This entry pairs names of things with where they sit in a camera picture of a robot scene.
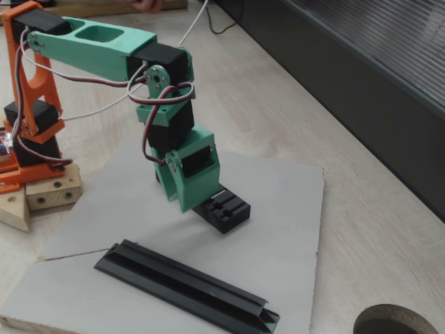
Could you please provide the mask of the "person's hand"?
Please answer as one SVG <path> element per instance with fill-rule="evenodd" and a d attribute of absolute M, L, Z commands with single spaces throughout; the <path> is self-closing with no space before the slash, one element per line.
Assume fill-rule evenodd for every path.
<path fill-rule="evenodd" d="M 162 9 L 163 0 L 134 0 L 131 5 L 142 13 L 157 13 Z"/>

